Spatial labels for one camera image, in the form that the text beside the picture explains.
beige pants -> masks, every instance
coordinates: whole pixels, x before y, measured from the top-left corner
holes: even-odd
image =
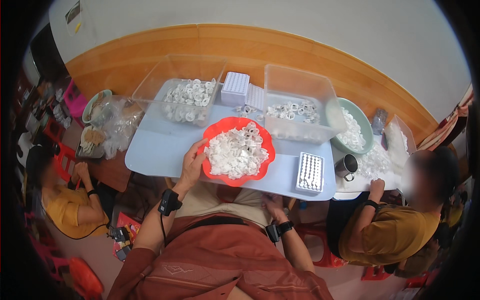
[[[272,216],[262,208],[261,196],[262,193],[259,191],[242,189],[232,203],[223,203],[216,196],[215,184],[199,181],[185,195],[183,205],[175,218],[229,213],[265,228],[272,222]]]

clear plastic bag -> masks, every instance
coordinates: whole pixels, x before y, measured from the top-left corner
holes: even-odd
[[[117,155],[117,150],[128,149],[144,112],[124,96],[107,96],[101,105],[102,122],[97,123],[96,127],[101,127],[105,134],[105,158],[112,159]]]

red shirt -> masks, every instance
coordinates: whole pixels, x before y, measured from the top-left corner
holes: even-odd
[[[175,219],[167,239],[175,238],[158,257],[130,251],[107,299],[227,299],[237,286],[255,300],[333,300],[323,279],[292,267],[254,223],[183,232],[186,224],[225,215]]]

wooden wall panel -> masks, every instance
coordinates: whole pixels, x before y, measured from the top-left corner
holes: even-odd
[[[411,129],[416,143],[438,123],[404,88],[365,62],[313,40],[276,30],[232,24],[180,25],[115,39],[66,63],[87,98],[102,89],[131,96],[142,79],[167,54],[204,54],[228,58],[227,72],[250,75],[263,87],[264,66],[285,65],[327,76],[339,97],[357,104],[371,118],[384,108]]]

red plastic bowl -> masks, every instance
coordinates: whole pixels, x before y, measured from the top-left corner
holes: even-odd
[[[230,129],[236,128],[241,130],[243,127],[247,126],[248,123],[253,122],[260,130],[259,135],[263,138],[262,148],[266,149],[268,152],[268,159],[260,165],[259,173],[257,175],[244,175],[238,179],[230,179],[227,175],[212,175],[210,170],[212,166],[208,159],[204,160],[202,163],[204,173],[208,178],[211,179],[221,179],[229,186],[241,186],[249,180],[260,180],[267,173],[268,165],[275,160],[275,149],[272,145],[272,136],[268,131],[262,126],[258,125],[257,122],[248,119],[248,118],[237,118],[237,117],[228,117],[223,118],[215,124],[210,125],[204,132],[204,138],[207,138],[208,141],[200,146],[197,154],[200,154],[204,151],[205,147],[210,145],[210,140],[219,135],[221,132],[228,132]]]

